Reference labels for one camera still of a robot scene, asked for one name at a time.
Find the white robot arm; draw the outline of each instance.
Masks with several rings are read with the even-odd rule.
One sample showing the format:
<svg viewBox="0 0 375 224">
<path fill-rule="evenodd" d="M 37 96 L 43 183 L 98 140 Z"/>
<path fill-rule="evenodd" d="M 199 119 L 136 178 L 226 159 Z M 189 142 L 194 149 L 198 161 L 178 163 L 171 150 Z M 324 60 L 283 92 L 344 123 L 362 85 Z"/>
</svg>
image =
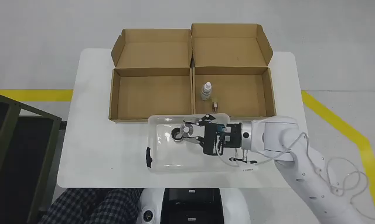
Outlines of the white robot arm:
<svg viewBox="0 0 375 224">
<path fill-rule="evenodd" d="M 242 123 L 241 148 L 275 158 L 275 165 L 290 187 L 309 206 L 321 224 L 363 223 L 341 191 L 326 177 L 326 160 L 308 148 L 306 134 L 290 117 L 270 117 Z M 337 184 L 330 172 L 330 183 Z"/>
<path fill-rule="evenodd" d="M 335 181 L 335 175 L 327 165 L 329 162 L 309 147 L 308 136 L 298 128 L 295 119 L 276 116 L 226 125 L 214 123 L 214 119 L 207 114 L 195 123 L 185 122 L 171 132 L 172 138 L 175 141 L 195 140 L 202 146 L 204 154 L 219 156 L 225 164 L 235 167 L 274 160 L 286 182 L 321 224 L 362 223 L 357 210 L 343 196 L 345 190 Z M 203 135 L 199 133 L 202 132 L 198 130 L 200 127 L 204 127 Z M 221 157 L 224 148 L 242 149 L 242 159 L 224 160 Z M 248 151 L 269 159 L 248 161 Z"/>
</svg>

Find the person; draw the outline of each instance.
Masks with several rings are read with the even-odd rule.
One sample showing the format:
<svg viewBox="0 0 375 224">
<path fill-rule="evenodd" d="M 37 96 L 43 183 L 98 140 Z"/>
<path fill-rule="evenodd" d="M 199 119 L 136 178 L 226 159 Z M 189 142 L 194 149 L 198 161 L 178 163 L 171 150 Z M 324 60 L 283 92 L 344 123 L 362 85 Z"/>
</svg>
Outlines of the person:
<svg viewBox="0 0 375 224">
<path fill-rule="evenodd" d="M 39 224 L 135 224 L 142 188 L 68 188 L 49 207 Z"/>
</svg>

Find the cable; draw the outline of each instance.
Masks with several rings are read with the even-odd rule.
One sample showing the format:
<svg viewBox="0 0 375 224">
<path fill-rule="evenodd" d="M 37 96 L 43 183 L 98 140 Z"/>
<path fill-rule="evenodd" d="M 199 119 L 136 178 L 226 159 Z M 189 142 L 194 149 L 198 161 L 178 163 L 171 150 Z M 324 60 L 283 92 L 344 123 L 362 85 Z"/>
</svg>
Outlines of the cable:
<svg viewBox="0 0 375 224">
<path fill-rule="evenodd" d="M 306 135 L 306 133 L 305 133 L 305 132 L 302 132 L 302 133 L 297 137 L 297 139 L 294 140 L 294 142 L 293 142 L 289 147 L 287 147 L 283 152 L 279 153 L 278 155 L 276 155 L 276 156 L 274 156 L 274 157 L 268 157 L 269 159 L 267 159 L 267 160 L 265 160 L 265 161 L 261 161 L 261 162 L 255 163 L 255 164 L 253 164 L 253 165 L 256 166 L 256 165 L 265 164 L 265 163 L 268 163 L 268 162 L 270 162 L 270 161 L 273 161 L 274 159 L 279 158 L 280 156 L 282 156 L 282 155 L 284 155 L 285 153 L 287 153 L 288 151 L 290 151 L 290 149 L 291 149 L 292 147 L 294 147 L 294 145 L 298 142 L 298 140 L 299 140 L 303 135 Z M 220 144 L 220 142 L 221 142 L 220 137 L 219 137 L 219 139 L 217 140 L 216 147 L 215 147 L 215 148 L 216 148 L 216 154 L 219 156 L 219 158 L 221 159 L 221 161 L 223 161 L 225 164 L 227 164 L 227 165 L 229 165 L 229 166 L 232 166 L 232 167 L 239 167 L 238 164 L 237 164 L 237 165 L 234 165 L 234 164 L 230 164 L 230 163 L 226 162 L 226 161 L 223 159 L 222 155 L 219 154 L 219 144 Z"/>
<path fill-rule="evenodd" d="M 268 157 L 269 159 L 265 160 L 265 161 L 261 161 L 261 162 L 258 162 L 254 165 L 261 165 L 261 164 L 265 164 L 265 163 L 268 163 L 270 161 L 273 161 L 274 159 L 277 159 L 279 158 L 280 156 L 284 155 L 285 153 L 287 153 L 288 151 L 290 151 L 290 149 L 292 149 L 292 147 L 294 147 L 294 145 L 298 142 L 298 140 L 303 136 L 303 134 L 306 134 L 305 132 L 302 132 L 296 140 L 294 140 L 294 142 L 289 146 L 287 147 L 283 152 L 281 152 L 280 154 L 276 155 L 275 157 Z"/>
<path fill-rule="evenodd" d="M 225 159 L 222 157 L 222 155 L 220 155 L 220 153 L 219 153 L 219 144 L 222 141 L 222 138 L 221 138 L 222 136 L 225 136 L 225 133 L 222 133 L 220 135 L 219 139 L 216 142 L 216 145 L 215 145 L 216 154 L 219 156 L 220 160 L 223 161 L 226 165 L 229 165 L 229 166 L 232 166 L 232 167 L 239 167 L 238 164 L 235 165 L 235 164 L 231 164 L 231 163 L 225 161 Z"/>
<path fill-rule="evenodd" d="M 270 161 L 272 161 L 272 160 L 274 160 L 274 159 L 277 159 L 278 157 L 284 155 L 285 153 L 287 153 L 288 151 L 290 151 L 292 147 L 294 147 L 294 145 L 295 145 L 295 144 L 301 139 L 301 137 L 302 137 L 303 135 L 305 136 L 305 139 L 306 139 L 306 156 L 308 157 L 308 160 L 309 160 L 310 163 L 312 164 L 315 173 L 316 173 L 317 175 L 319 175 L 319 177 L 320 177 L 325 183 L 327 183 L 327 185 L 330 187 L 331 193 L 333 193 L 334 195 L 336 195 L 336 196 L 343 196 L 343 195 L 345 194 L 346 191 L 356 189 L 356 188 L 358 187 L 359 183 L 360 183 L 360 180 L 361 180 L 360 177 L 361 177 L 361 175 L 364 175 L 364 177 L 366 178 L 366 185 L 364 186 L 364 188 L 363 188 L 361 191 L 359 191 L 358 193 L 354 194 L 354 195 L 351 197 L 351 199 L 350 199 L 350 204 L 353 205 L 353 207 L 355 208 L 355 210 L 357 210 L 357 212 L 358 212 L 359 214 L 361 214 L 362 216 L 364 216 L 365 218 L 368 218 L 368 219 L 371 219 L 371 220 L 375 220 L 375 218 L 370 217 L 370 216 L 364 214 L 363 212 L 361 212 L 361 211 L 356 207 L 355 203 L 353 202 L 353 200 L 354 200 L 355 197 L 357 197 L 357 196 L 361 195 L 362 193 L 364 193 L 365 190 L 369 187 L 369 177 L 368 177 L 364 172 L 359 171 L 358 167 L 355 166 L 355 164 L 352 163 L 351 161 L 349 161 L 348 159 L 343 158 L 343 157 L 332 157 L 332 158 L 329 159 L 329 161 L 328 161 L 327 164 L 326 164 L 326 174 L 327 174 L 327 179 L 328 179 L 328 180 L 326 180 L 326 179 L 321 175 L 322 169 L 319 168 L 319 167 L 317 167 L 317 166 L 313 163 L 313 161 L 312 161 L 312 159 L 311 159 L 311 157 L 310 157 L 310 155 L 309 155 L 310 140 L 309 140 L 309 137 L 308 137 L 308 135 L 307 135 L 306 132 L 302 132 L 302 133 L 300 133 L 300 135 L 297 137 L 297 139 L 296 139 L 296 140 L 295 140 L 295 141 L 294 141 L 294 142 L 293 142 L 288 148 L 286 148 L 283 152 L 279 153 L 279 154 L 276 155 L 275 157 L 271 157 L 271 158 L 268 157 L 269 159 L 267 159 L 267 160 L 265 160 L 265 161 L 261 161 L 261 162 L 255 163 L 254 165 L 265 164 L 265 163 L 268 163 L 268 162 L 270 162 Z M 220 144 L 220 142 L 222 141 L 222 138 L 221 138 L 221 137 L 222 137 L 222 135 L 219 137 L 219 140 L 217 140 L 217 143 L 216 143 L 216 146 L 215 146 L 215 149 L 216 149 L 216 153 L 217 153 L 217 155 L 219 156 L 220 160 L 223 161 L 225 164 L 227 164 L 227 165 L 229 165 L 229 166 L 232 166 L 232 167 L 239 167 L 239 164 L 234 165 L 234 164 L 230 164 L 230 163 L 226 162 L 226 161 L 223 159 L 222 155 L 220 155 L 220 153 L 219 153 L 219 144 Z M 234 155 L 235 155 L 235 158 L 237 158 L 238 153 L 237 153 L 237 150 L 236 150 L 236 149 L 235 149 L 235 153 L 234 153 Z M 329 164 L 330 164 L 333 160 L 335 160 L 335 159 L 342 159 L 342 160 L 344 160 L 344 161 L 347 161 L 347 162 L 349 162 L 349 163 L 354 167 L 354 169 L 355 169 L 355 171 L 353 171 L 353 172 L 347 174 L 347 175 L 344 177 L 342 187 L 338 187 L 338 186 L 335 186 L 335 185 L 331 184 L 331 179 L 330 179 L 330 176 L 329 176 Z M 347 181 L 348 177 L 352 176 L 353 174 L 358 174 L 358 180 L 357 180 L 357 182 L 356 182 L 355 185 L 353 185 L 353 186 L 350 187 L 350 188 L 347 188 L 347 187 L 346 187 L 346 181 Z M 342 191 L 342 193 L 341 193 L 341 194 L 336 194 L 336 193 L 333 192 L 333 190 L 336 190 L 336 192 L 338 192 L 338 191 Z"/>
<path fill-rule="evenodd" d="M 325 180 L 325 179 L 323 178 L 323 176 L 321 175 L 321 173 L 320 173 L 320 172 L 322 172 L 322 169 L 318 168 L 318 167 L 312 162 L 311 157 L 310 157 L 310 155 L 309 155 L 309 137 L 307 136 L 307 133 L 305 133 L 305 132 L 303 132 L 302 134 L 304 134 L 304 135 L 305 135 L 305 138 L 306 138 L 306 155 L 307 155 L 307 157 L 308 157 L 310 163 L 311 163 L 312 166 L 314 167 L 314 171 L 315 171 L 315 173 L 316 173 L 317 175 L 319 175 L 319 177 L 320 177 L 324 182 L 327 183 L 327 185 L 330 187 L 330 190 L 331 190 L 331 193 L 332 193 L 332 194 L 334 194 L 334 195 L 336 195 L 336 196 L 343 196 L 343 195 L 345 194 L 346 191 L 353 190 L 353 189 L 357 188 L 358 185 L 359 185 L 359 183 L 360 183 L 360 180 L 361 180 L 361 175 L 364 175 L 364 177 L 366 178 L 366 185 L 364 186 L 364 188 L 363 188 L 361 191 L 359 191 L 358 193 L 354 194 L 354 195 L 351 197 L 351 199 L 350 199 L 350 204 L 353 205 L 353 207 L 355 208 L 355 210 L 357 210 L 357 212 L 358 212 L 359 214 L 361 214 L 362 216 L 364 216 L 365 218 L 368 218 L 368 219 L 371 219 L 371 220 L 375 220 L 374 217 L 370 217 L 370 216 L 364 214 L 363 212 L 361 212 L 361 211 L 356 207 L 355 203 L 353 202 L 353 200 L 354 200 L 355 197 L 357 197 L 357 196 L 361 195 L 362 193 L 364 193 L 365 190 L 369 187 L 369 177 L 368 177 L 364 172 L 359 171 L 358 167 L 355 166 L 355 164 L 352 163 L 351 161 L 349 161 L 348 159 L 343 158 L 343 157 L 332 157 L 332 158 L 327 162 L 327 164 L 326 164 L 326 173 L 327 173 L 327 179 L 328 179 L 328 180 Z M 347 175 L 344 177 L 342 188 L 337 187 L 337 186 L 334 186 L 333 184 L 330 183 L 330 176 L 329 176 L 329 170 L 328 170 L 328 168 L 329 168 L 329 164 L 330 164 L 333 160 L 335 160 L 335 159 L 342 159 L 342 160 L 344 160 L 344 161 L 347 161 L 347 162 L 349 162 L 349 163 L 355 168 L 355 171 L 350 172 L 349 174 L 347 174 Z M 357 182 L 356 182 L 356 184 L 355 184 L 354 186 L 352 186 L 352 187 L 350 187 L 350 188 L 346 188 L 346 181 L 347 181 L 348 177 L 352 176 L 353 174 L 358 174 L 358 180 L 357 180 Z M 336 192 L 338 192 L 339 190 L 342 190 L 342 193 L 341 193 L 341 194 L 336 194 L 336 193 L 333 192 L 334 189 L 332 189 L 332 188 L 334 188 L 334 189 L 336 190 Z"/>
</svg>

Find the cardboard box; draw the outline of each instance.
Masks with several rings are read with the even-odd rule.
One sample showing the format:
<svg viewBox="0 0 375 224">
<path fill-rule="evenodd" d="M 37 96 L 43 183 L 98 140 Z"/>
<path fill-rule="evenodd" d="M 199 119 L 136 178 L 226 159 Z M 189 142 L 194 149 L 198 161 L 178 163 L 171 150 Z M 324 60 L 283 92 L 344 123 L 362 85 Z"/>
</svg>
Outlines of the cardboard box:
<svg viewBox="0 0 375 224">
<path fill-rule="evenodd" d="M 194 57 L 195 66 L 190 68 Z M 125 29 L 112 59 L 110 120 L 212 113 L 200 98 L 211 82 L 219 113 L 276 115 L 268 64 L 272 49 L 256 24 L 193 24 L 190 29 Z"/>
<path fill-rule="evenodd" d="M 230 117 L 276 115 L 268 64 L 272 49 L 256 24 L 193 24 L 193 101 L 195 114 L 212 113 L 200 90 L 211 82 L 219 113 Z"/>
<path fill-rule="evenodd" d="M 194 112 L 190 29 L 124 29 L 111 55 L 110 120 Z"/>
</svg>

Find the white table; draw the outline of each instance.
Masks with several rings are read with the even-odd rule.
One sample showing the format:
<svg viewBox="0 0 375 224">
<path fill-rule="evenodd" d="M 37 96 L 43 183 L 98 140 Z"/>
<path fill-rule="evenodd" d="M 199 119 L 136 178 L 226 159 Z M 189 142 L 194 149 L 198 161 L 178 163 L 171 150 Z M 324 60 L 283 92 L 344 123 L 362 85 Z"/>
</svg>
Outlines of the white table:
<svg viewBox="0 0 375 224">
<path fill-rule="evenodd" d="M 273 162 L 255 172 L 153 174 L 145 163 L 146 123 L 114 123 L 108 119 L 111 49 L 81 53 L 57 183 L 91 188 L 287 188 Z M 298 120 L 307 132 L 295 58 L 275 52 L 269 67 L 277 114 Z"/>
</svg>

